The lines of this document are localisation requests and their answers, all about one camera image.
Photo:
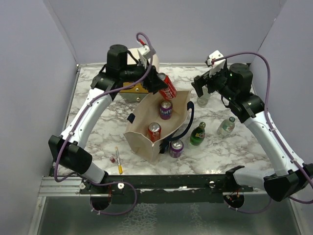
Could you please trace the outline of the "red cola can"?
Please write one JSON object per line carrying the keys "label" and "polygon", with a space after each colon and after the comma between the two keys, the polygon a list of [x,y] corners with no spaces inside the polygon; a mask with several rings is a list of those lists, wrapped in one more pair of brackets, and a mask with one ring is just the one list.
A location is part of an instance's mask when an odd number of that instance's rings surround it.
{"label": "red cola can", "polygon": [[161,139],[161,126],[157,122],[149,124],[148,136],[151,142],[156,142]]}
{"label": "red cola can", "polygon": [[173,85],[171,79],[168,75],[164,73],[159,73],[158,77],[167,85],[166,88],[161,89],[158,92],[163,96],[164,99],[173,100],[177,96],[177,90]]}

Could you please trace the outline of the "cream canvas tote bag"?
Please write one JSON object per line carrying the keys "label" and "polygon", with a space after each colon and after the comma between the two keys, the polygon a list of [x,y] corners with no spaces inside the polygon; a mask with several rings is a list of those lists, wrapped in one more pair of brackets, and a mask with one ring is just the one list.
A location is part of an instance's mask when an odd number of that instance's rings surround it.
{"label": "cream canvas tote bag", "polygon": [[162,119],[161,104],[165,101],[159,93],[148,94],[128,116],[124,136],[131,150],[151,164],[156,164],[169,144],[184,137],[194,118],[194,103],[190,91],[177,91],[171,100],[170,118]]}

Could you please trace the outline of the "green glass bottle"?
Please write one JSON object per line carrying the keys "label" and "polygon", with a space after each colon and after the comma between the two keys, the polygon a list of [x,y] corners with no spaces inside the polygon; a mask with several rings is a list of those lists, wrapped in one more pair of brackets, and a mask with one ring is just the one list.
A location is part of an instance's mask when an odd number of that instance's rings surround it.
{"label": "green glass bottle", "polygon": [[206,128],[206,124],[205,122],[201,122],[198,127],[196,127],[191,135],[190,135],[190,143],[193,146],[199,146],[204,138],[205,138],[205,128]]}

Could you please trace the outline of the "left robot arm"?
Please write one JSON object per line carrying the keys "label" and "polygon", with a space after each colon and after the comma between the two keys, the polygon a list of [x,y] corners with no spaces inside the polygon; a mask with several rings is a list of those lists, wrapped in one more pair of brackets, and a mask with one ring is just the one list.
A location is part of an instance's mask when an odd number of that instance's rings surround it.
{"label": "left robot arm", "polygon": [[55,162],[55,174],[61,165],[91,181],[95,192],[107,190],[108,181],[105,178],[108,173],[93,163],[92,155],[85,150],[95,124],[121,90],[130,89],[138,83],[152,93],[167,87],[153,64],[154,48],[142,43],[137,53],[138,56],[134,57],[124,45],[110,46],[107,62],[93,78],[83,106],[70,125],[59,136],[52,135],[48,141]]}

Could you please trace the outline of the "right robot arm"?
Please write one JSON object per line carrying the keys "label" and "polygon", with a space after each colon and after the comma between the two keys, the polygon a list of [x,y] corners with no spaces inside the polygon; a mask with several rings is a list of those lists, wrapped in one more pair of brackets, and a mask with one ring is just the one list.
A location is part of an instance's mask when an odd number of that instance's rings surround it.
{"label": "right robot arm", "polygon": [[199,97],[203,96],[203,87],[207,87],[209,93],[218,92],[228,100],[227,108],[255,136],[273,167],[270,171],[235,167],[227,171],[225,187],[229,191],[241,186],[259,188],[280,202],[306,187],[309,181],[305,176],[313,176],[313,165],[304,163],[275,128],[269,113],[264,111],[262,99],[250,91],[252,79],[248,65],[236,63],[196,76],[192,86]]}

